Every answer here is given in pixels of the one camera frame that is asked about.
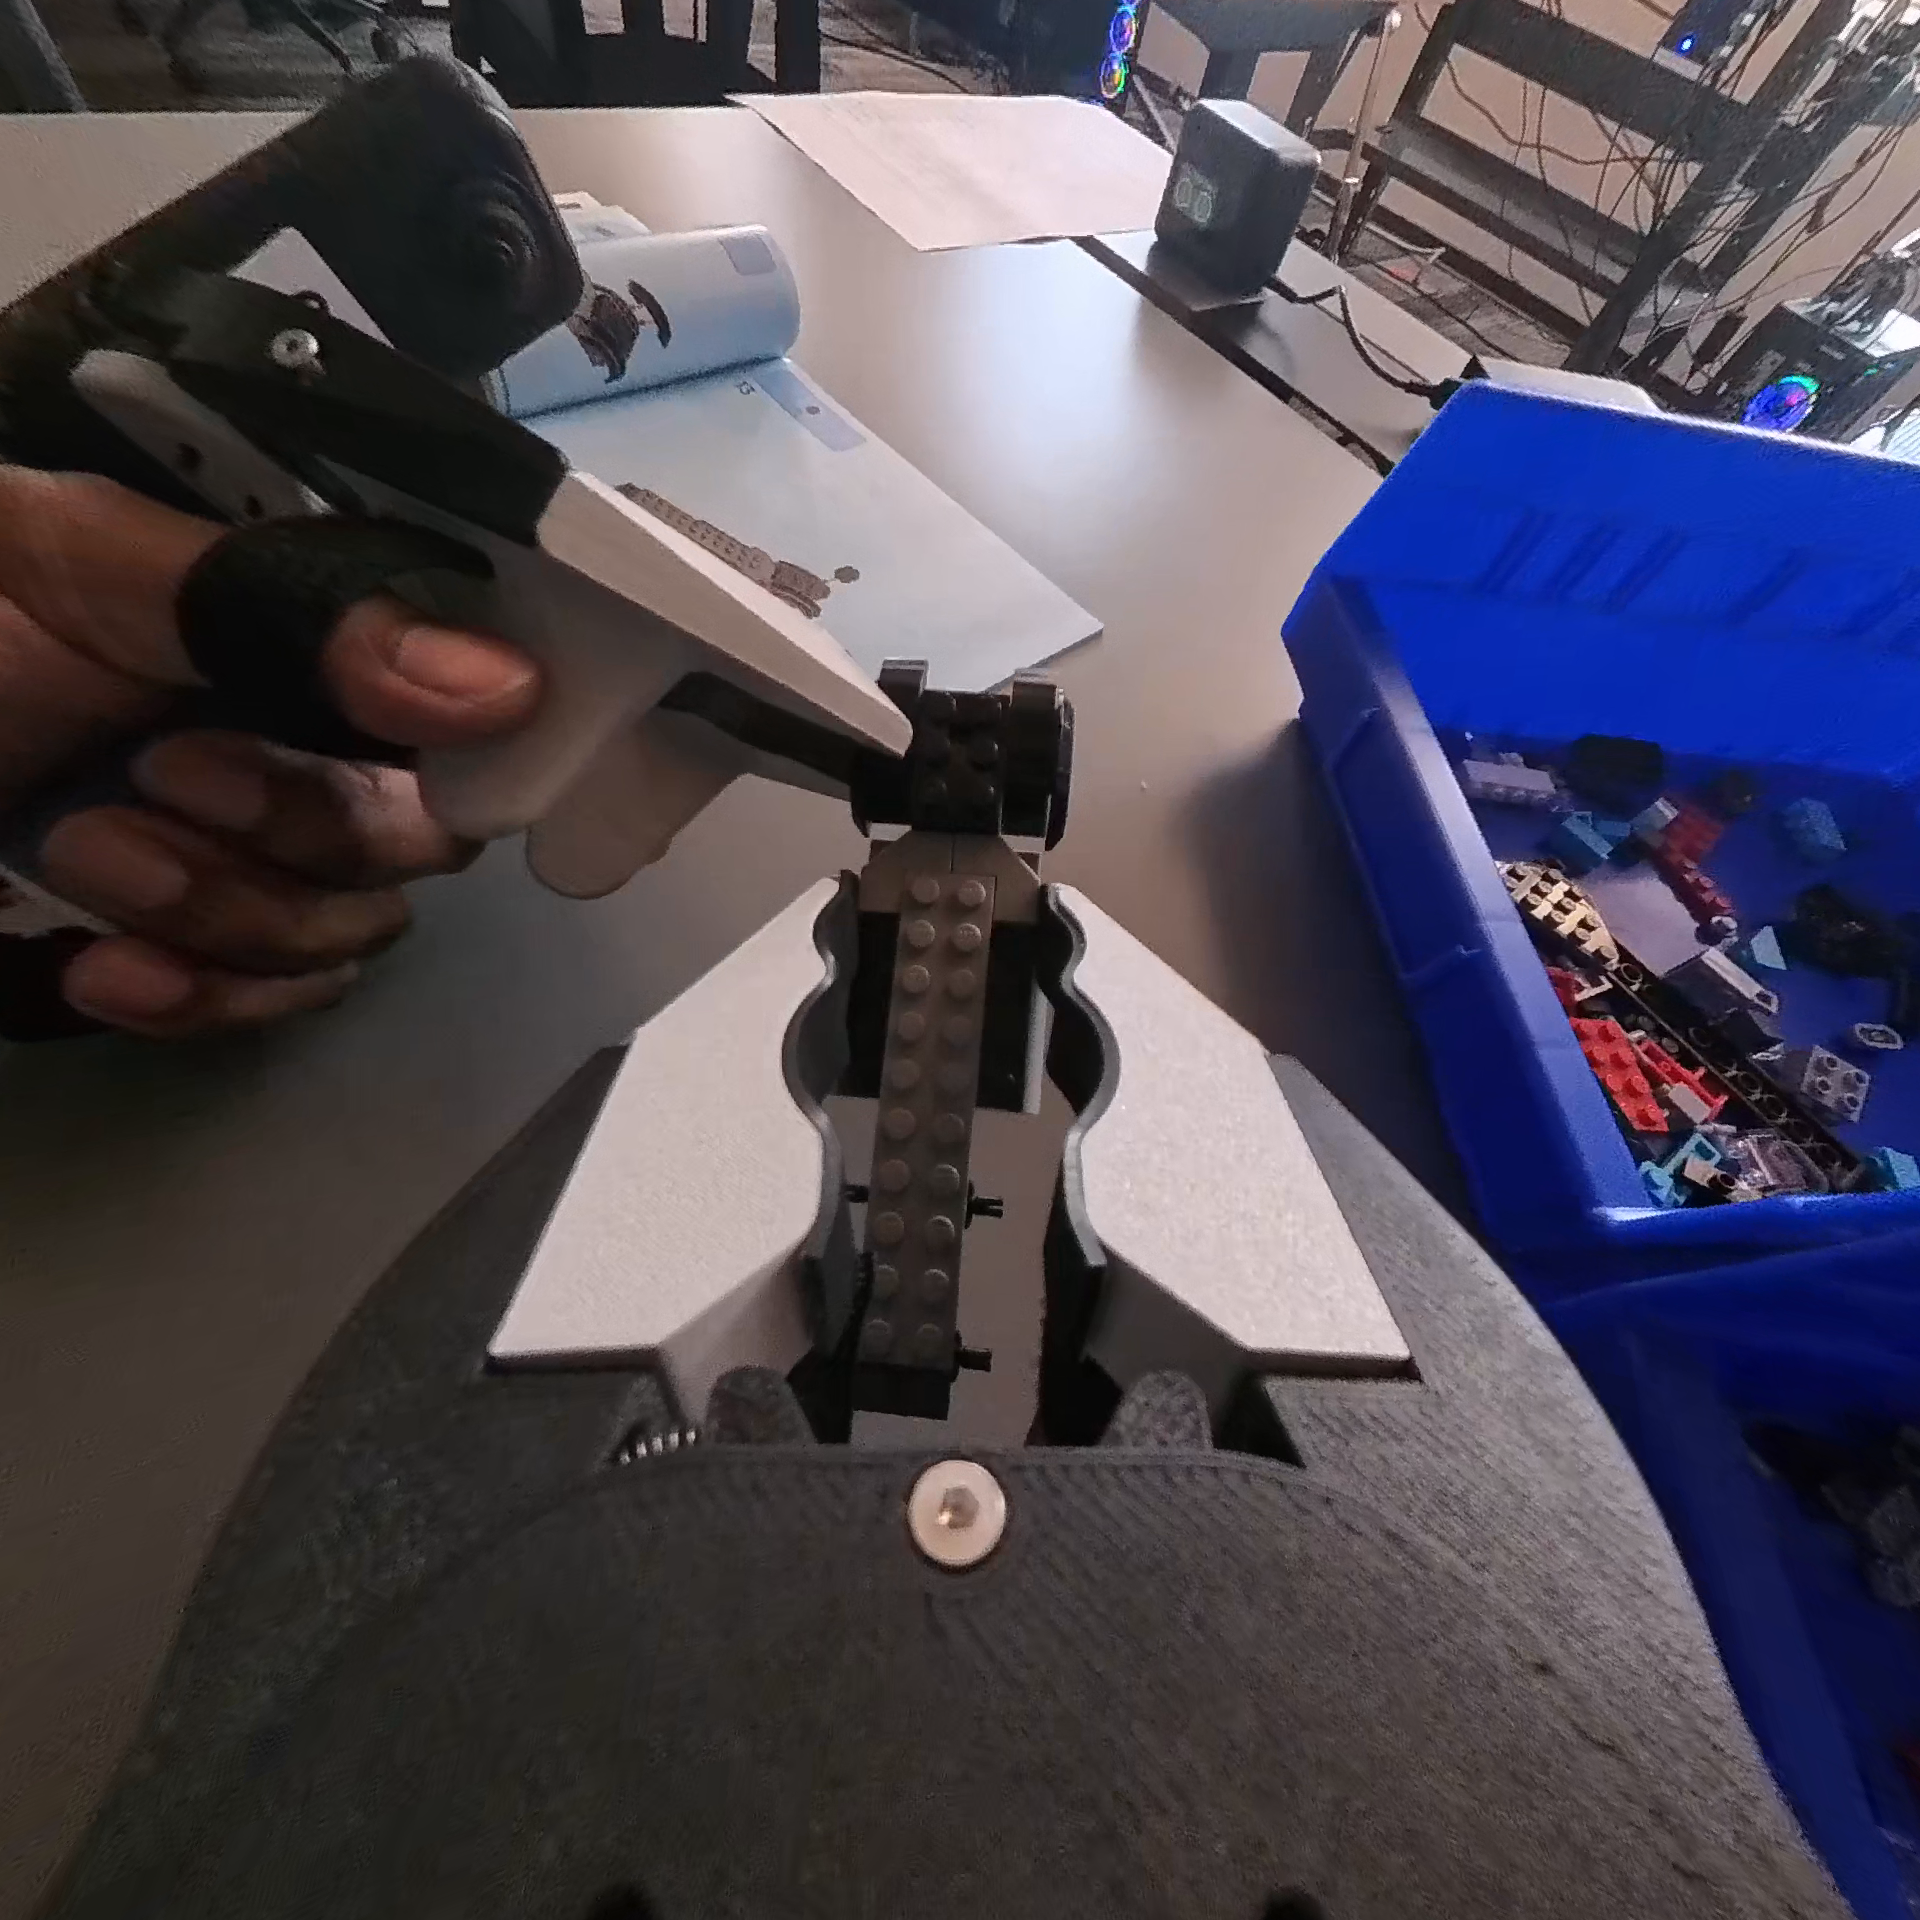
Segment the pile of red black bricks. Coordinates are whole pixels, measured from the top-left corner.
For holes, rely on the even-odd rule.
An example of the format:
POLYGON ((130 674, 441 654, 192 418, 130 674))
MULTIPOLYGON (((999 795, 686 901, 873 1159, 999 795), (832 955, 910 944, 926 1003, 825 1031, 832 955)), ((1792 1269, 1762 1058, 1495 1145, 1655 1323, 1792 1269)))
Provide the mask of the pile of red black bricks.
POLYGON ((1442 734, 1659 1211, 1915 1191, 1915 821, 1851 775, 1442 734))

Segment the grey black toy brick model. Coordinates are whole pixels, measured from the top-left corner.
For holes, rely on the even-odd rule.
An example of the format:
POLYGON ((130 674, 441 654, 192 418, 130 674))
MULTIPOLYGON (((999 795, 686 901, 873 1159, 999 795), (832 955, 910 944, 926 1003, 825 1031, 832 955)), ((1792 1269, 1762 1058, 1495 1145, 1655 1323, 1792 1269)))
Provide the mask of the grey black toy brick model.
POLYGON ((850 784, 871 848, 839 1079, 873 1104, 871 1170, 848 1193, 850 1305, 791 1376, 827 1442, 846 1442, 857 1413, 937 1422, 960 1374, 992 1369, 960 1326, 969 1230, 1001 1214, 974 1184, 976 1118, 1040 1102, 1040 864, 1072 795, 1072 704, 1049 679, 946 690, 926 663, 891 661, 880 693, 912 738, 850 784))

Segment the light blue instruction booklet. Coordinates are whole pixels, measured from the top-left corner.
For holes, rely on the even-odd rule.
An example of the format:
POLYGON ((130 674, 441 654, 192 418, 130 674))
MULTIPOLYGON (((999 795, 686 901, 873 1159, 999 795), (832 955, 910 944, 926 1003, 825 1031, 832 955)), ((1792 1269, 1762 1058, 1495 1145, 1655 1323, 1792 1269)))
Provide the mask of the light blue instruction booklet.
POLYGON ((505 469, 501 416, 523 439, 697 544, 871 679, 919 661, 928 683, 987 690, 1099 635, 1099 617, 935 487, 802 370, 800 286, 757 224, 649 231, 629 210, 565 199, 583 288, 562 322, 498 368, 448 375, 398 347, 318 245, 281 229, 229 267, 263 338, 352 338, 373 427, 341 427, 343 485, 473 521, 505 469))

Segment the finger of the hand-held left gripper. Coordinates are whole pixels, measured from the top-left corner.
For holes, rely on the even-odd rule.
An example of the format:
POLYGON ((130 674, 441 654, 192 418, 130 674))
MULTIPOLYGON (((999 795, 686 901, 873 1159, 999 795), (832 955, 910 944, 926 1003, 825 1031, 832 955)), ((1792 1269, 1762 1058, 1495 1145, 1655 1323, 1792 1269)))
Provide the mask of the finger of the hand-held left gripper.
POLYGON ((905 757, 905 711, 864 686, 850 720, 798 711, 715 674, 688 674, 619 722, 526 834, 526 862, 567 898, 601 898, 654 866, 734 782, 846 800, 905 757))
POLYGON ((519 731, 421 752, 423 800, 459 837, 533 830, 615 727, 688 674, 843 720, 878 688, 814 617, 590 475, 562 473, 526 542, 434 510, 423 523, 491 562, 457 622, 489 626, 542 670, 519 731))

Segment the computer with coloured lights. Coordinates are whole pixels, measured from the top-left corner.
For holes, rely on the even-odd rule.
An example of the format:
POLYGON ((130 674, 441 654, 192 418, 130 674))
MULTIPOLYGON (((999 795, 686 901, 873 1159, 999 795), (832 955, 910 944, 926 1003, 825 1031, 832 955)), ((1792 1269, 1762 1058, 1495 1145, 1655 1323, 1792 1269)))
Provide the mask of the computer with coloured lights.
POLYGON ((1781 304, 1755 327, 1737 418, 1815 441, 1851 443, 1915 402, 1918 320, 1893 306, 1838 320, 1813 299, 1781 304))

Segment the grey desk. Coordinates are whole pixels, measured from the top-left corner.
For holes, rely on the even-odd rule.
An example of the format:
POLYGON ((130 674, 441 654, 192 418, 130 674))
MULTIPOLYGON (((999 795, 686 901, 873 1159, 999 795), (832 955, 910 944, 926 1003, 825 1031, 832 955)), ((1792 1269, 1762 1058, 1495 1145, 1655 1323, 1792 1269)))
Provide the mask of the grey desk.
MULTIPOLYGON (((754 112, 526 112, 555 187, 766 224, 800 363, 1102 622, 1061 873, 1303 1061, 1456 1218, 1440 1122, 1280 626, 1374 471, 1072 242, 914 251, 754 112)), ((587 1054, 850 864, 841 805, 750 779, 565 903, 517 848, 416 889, 336 1013, 238 1042, 5 1058, 5 1515, 87 1477, 222 1506, 368 1285, 587 1054)))

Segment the adjacent dark grey table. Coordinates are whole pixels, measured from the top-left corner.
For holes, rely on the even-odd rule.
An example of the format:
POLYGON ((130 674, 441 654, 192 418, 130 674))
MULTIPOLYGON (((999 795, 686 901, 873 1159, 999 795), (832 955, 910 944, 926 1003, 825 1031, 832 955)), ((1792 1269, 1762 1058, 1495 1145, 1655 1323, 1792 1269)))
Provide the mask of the adjacent dark grey table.
POLYGON ((1282 400, 1355 459, 1387 473, 1426 430, 1433 402, 1479 368, 1463 347, 1296 240, 1280 290, 1200 309, 1152 261, 1154 235, 1086 235, 1081 249, 1230 368, 1282 400))

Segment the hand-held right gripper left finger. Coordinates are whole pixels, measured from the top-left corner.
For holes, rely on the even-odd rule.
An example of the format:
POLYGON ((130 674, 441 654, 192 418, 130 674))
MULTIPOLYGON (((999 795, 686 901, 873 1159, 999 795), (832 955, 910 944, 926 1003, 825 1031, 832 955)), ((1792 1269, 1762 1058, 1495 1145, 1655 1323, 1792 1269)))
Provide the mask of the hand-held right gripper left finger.
POLYGON ((857 885, 818 880, 640 1026, 489 1342, 633 1362, 677 1403, 827 1353, 857 1301, 843 1147, 857 885))

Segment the black office chair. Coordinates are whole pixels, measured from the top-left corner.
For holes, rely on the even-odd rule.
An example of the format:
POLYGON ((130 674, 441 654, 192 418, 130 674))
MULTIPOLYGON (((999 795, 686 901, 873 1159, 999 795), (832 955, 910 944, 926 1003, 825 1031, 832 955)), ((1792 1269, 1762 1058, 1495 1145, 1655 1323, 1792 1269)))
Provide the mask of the black office chair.
POLYGON ((617 32, 587 32, 585 2, 453 2, 450 50, 514 107, 699 107, 736 94, 823 89, 816 2, 775 2, 775 64, 752 62, 754 2, 702 5, 686 37, 663 2, 617 5, 617 32))

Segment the white paper sheet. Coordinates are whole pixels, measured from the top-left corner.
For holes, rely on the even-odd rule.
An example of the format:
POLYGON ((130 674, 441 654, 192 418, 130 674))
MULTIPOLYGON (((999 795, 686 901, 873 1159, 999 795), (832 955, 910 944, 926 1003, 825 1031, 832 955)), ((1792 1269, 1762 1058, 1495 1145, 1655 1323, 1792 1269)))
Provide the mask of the white paper sheet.
POLYGON ((1134 233, 1170 155, 1106 107, 1056 94, 741 94, 784 142, 917 251, 1134 233))

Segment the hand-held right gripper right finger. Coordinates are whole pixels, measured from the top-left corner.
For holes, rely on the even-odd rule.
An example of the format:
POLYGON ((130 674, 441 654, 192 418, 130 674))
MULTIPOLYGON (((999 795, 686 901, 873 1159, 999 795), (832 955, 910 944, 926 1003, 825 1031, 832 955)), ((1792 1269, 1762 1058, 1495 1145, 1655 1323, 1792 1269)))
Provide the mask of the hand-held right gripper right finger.
POLYGON ((1063 1223, 1093 1282, 1079 1355, 1131 1385, 1394 1378, 1410 1349, 1264 1045, 1070 885, 1054 1081, 1063 1223))

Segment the person's left hand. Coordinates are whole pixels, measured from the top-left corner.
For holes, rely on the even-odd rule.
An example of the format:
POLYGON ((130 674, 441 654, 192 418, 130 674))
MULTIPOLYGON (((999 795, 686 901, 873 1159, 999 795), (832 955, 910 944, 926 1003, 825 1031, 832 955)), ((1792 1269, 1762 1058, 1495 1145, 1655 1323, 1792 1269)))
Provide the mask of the person's left hand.
POLYGON ((478 853, 409 773, 160 734, 192 681, 176 597, 219 537, 96 475, 5 466, 5 816, 91 752, 146 745, 133 800, 69 811, 39 864, 53 896, 112 928, 64 962, 59 1001, 153 1040, 329 1006, 405 933, 405 887, 478 853))

